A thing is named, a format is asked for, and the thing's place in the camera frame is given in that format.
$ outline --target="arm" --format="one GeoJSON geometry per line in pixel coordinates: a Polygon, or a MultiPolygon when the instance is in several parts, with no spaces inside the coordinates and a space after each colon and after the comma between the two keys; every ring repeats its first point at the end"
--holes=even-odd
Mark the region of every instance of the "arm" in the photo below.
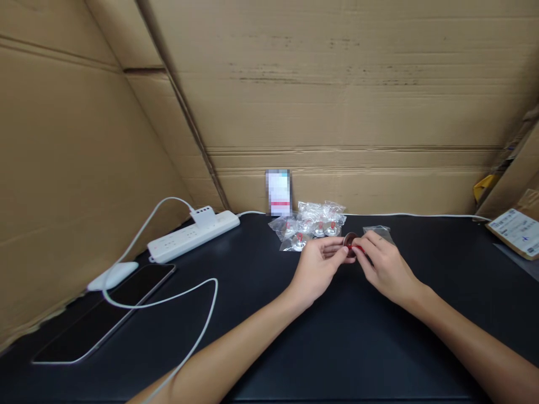
{"type": "Polygon", "coordinates": [[[448,305],[412,273],[398,249],[370,231],[352,247],[367,280],[424,322],[496,403],[536,403],[539,369],[448,305]]]}
{"type": "MultiPolygon", "coordinates": [[[[342,237],[311,240],[302,251],[289,287],[255,314],[202,349],[171,379],[152,404],[219,403],[275,338],[325,292],[347,258],[342,237]]],[[[170,374],[137,394],[130,404],[142,403],[170,374]]]]}

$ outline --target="hand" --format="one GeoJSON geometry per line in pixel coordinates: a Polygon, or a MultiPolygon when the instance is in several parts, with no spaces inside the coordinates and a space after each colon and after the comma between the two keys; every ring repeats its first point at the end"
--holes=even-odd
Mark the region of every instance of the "hand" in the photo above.
{"type": "Polygon", "coordinates": [[[296,273],[285,293],[305,309],[326,291],[339,265],[355,262],[355,257],[346,257],[348,248],[342,246],[343,240],[343,237],[317,238],[303,247],[296,273]]]}
{"type": "Polygon", "coordinates": [[[427,288],[412,273],[397,247],[372,230],[361,238],[355,238],[352,250],[358,257],[367,280],[380,293],[404,309],[408,310],[427,288]]]}

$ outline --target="clear plastic packaging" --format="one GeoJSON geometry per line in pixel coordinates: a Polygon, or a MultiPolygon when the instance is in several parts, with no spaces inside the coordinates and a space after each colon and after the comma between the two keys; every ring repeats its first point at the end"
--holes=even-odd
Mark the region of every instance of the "clear plastic packaging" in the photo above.
{"type": "Polygon", "coordinates": [[[269,222],[268,226],[275,231],[281,241],[293,237],[298,231],[298,221],[295,216],[280,216],[269,222]]]}
{"type": "Polygon", "coordinates": [[[343,214],[345,209],[345,206],[339,205],[338,203],[332,201],[326,201],[324,204],[299,201],[297,217],[298,223],[312,222],[312,228],[303,228],[303,230],[305,232],[313,232],[316,237],[338,236],[341,233],[342,225],[344,222],[346,222],[346,216],[343,214]],[[332,231],[326,231],[329,227],[331,227],[332,222],[335,223],[335,225],[332,227],[332,231]],[[318,232],[320,233],[318,234],[316,231],[320,229],[321,223],[324,234],[321,234],[321,232],[318,232]]]}
{"type": "Polygon", "coordinates": [[[313,238],[312,235],[306,234],[306,233],[296,233],[291,238],[287,238],[286,240],[283,240],[281,243],[281,247],[279,247],[279,251],[297,251],[301,252],[303,250],[303,247],[307,244],[307,241],[311,240],[313,238]]]}
{"type": "Polygon", "coordinates": [[[346,222],[345,209],[332,201],[323,204],[299,201],[298,211],[292,216],[278,217],[268,225],[281,240],[281,251],[301,251],[311,238],[340,236],[346,222]]]}
{"type": "Polygon", "coordinates": [[[391,234],[390,234],[391,229],[389,227],[386,227],[386,226],[363,227],[363,234],[367,233],[369,230],[372,230],[374,233],[378,234],[380,237],[383,237],[386,241],[395,245],[395,243],[393,242],[393,239],[391,238],[391,234]]]}

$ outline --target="white power strip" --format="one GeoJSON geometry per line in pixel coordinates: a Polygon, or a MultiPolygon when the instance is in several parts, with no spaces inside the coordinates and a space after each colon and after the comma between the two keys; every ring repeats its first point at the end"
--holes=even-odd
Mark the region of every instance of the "white power strip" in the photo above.
{"type": "Polygon", "coordinates": [[[197,223],[149,242],[150,261],[159,264],[169,262],[240,224],[240,219],[229,210],[216,215],[213,214],[213,210],[211,213],[208,212],[210,215],[213,214],[214,220],[211,218],[208,220],[206,212],[199,209],[192,213],[197,223]],[[198,215],[204,220],[199,222],[198,215]]]}

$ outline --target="forearm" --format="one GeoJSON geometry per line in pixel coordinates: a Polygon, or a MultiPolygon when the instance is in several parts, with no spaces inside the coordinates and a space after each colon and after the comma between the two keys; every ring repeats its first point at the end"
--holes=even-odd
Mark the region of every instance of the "forearm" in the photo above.
{"type": "MultiPolygon", "coordinates": [[[[273,340],[306,308],[285,291],[246,321],[194,355],[152,401],[156,403],[219,403],[273,340]]],[[[168,376],[139,393],[143,402],[168,376]]]]}
{"type": "Polygon", "coordinates": [[[537,402],[539,369],[462,316],[429,287],[405,308],[447,345],[494,402],[537,402]]]}

